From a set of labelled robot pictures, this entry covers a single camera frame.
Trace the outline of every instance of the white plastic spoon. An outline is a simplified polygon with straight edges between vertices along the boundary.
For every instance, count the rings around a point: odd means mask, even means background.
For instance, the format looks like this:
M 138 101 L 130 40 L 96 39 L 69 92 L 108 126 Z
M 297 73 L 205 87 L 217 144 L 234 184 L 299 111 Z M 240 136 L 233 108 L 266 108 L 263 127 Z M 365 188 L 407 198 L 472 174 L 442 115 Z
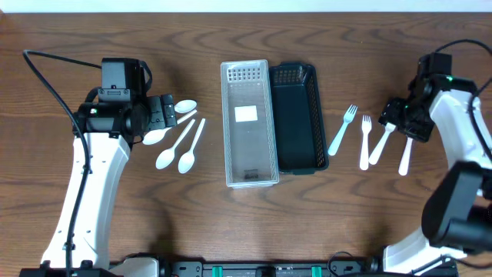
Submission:
M 155 167 L 157 169 L 163 169 L 166 166 L 170 165 L 172 160 L 175 159 L 175 149 L 178 146 L 179 142 L 183 140 L 183 138 L 188 134 L 188 131 L 190 131 L 190 128 L 194 124 L 194 119 L 188 123 L 188 126 L 184 129 L 184 131 L 179 135 L 178 140 L 175 142 L 175 144 L 168 150 L 164 150 L 158 157 L 157 161 L 155 161 Z
M 175 112 L 187 113 L 197 107 L 197 102 L 193 100 L 182 100 L 175 105 Z
M 193 150 L 197 145 L 198 138 L 200 138 L 201 131 L 203 130 L 203 125 L 205 124 L 205 118 L 203 118 L 198 126 L 197 133 L 194 135 L 193 143 L 191 144 L 190 150 L 183 154 L 183 156 L 179 159 L 178 163 L 178 171 L 181 174 L 185 174 L 188 172 L 194 164 L 194 155 Z
M 190 118 L 196 112 L 197 112 L 197 110 L 193 110 L 193 111 L 187 113 L 182 118 L 178 119 L 177 124 L 182 123 L 186 119 Z M 171 127 L 167 127 L 167 128 L 163 128 L 160 130 L 154 130 L 154 131 L 148 132 L 147 134 L 145 134 L 144 141 L 142 143 L 145 145 L 153 145 L 155 143 L 160 142 L 164 138 L 164 135 L 166 134 L 166 132 L 169 131 L 169 129 L 171 129 Z

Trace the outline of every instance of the clear plastic tray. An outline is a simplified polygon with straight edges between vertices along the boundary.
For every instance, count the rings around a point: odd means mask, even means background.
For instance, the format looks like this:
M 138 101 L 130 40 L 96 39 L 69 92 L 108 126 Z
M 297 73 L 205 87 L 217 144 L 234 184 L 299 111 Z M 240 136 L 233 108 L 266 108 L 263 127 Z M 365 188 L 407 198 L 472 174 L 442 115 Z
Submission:
M 278 160 L 266 60 L 221 64 L 227 186 L 278 183 Z

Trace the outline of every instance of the white label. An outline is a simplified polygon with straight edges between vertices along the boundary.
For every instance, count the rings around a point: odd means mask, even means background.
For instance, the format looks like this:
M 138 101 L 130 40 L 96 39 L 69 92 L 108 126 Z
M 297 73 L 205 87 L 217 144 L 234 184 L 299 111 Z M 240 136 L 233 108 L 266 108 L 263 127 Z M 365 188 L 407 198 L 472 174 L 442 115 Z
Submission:
M 235 107 L 236 122 L 257 121 L 256 106 Z

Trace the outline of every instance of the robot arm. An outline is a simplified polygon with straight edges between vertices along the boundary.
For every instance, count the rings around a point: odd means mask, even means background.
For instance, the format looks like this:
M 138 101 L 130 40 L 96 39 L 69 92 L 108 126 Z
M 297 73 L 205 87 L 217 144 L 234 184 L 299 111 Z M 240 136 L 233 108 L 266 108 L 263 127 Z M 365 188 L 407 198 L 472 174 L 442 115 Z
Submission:
M 121 136 L 110 138 L 107 133 L 86 133 L 85 139 L 91 155 L 91 173 L 75 223 L 72 264 L 79 267 L 83 262 L 92 263 L 95 268 L 108 269 L 111 217 L 119 179 L 130 158 L 130 148 Z M 49 261 L 52 268 L 65 267 L 68 223 L 81 184 L 83 160 L 81 140 L 76 138 L 67 195 L 55 234 L 42 257 L 42 263 Z
M 74 268 L 108 269 L 112 211 L 133 141 L 146 131 L 177 123 L 171 95 L 147 97 L 152 75 L 145 62 L 131 58 L 103 58 L 101 70 L 101 88 L 91 90 L 73 115 L 77 126 L 74 125 L 72 173 L 57 229 L 42 257 L 42 266 L 47 269 L 65 268 L 68 247 Z M 91 168 L 81 195 L 73 243 L 67 245 L 69 222 L 83 185 L 86 153 L 80 134 L 87 142 Z
M 384 250 L 383 271 L 421 275 L 451 257 L 492 250 L 492 222 L 481 217 L 487 209 L 474 206 L 483 189 L 491 160 L 485 155 L 468 114 L 476 87 L 450 76 L 450 56 L 433 53 L 419 62 L 408 100 L 388 103 L 380 122 L 396 123 L 400 132 L 426 142 L 435 125 L 439 129 L 450 171 L 430 197 L 422 226 L 404 240 Z M 474 99 L 474 117 L 489 148 L 490 133 Z

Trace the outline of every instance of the cutlery organizer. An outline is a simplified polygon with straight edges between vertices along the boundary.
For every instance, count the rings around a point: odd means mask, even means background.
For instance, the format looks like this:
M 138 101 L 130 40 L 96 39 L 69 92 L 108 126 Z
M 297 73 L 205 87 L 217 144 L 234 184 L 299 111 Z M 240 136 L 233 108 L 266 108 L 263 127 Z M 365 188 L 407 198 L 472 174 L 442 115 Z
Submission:
M 314 66 L 283 62 L 269 72 L 280 172 L 325 170 L 328 156 Z
M 221 83 L 227 186 L 278 183 L 267 61 L 223 62 Z

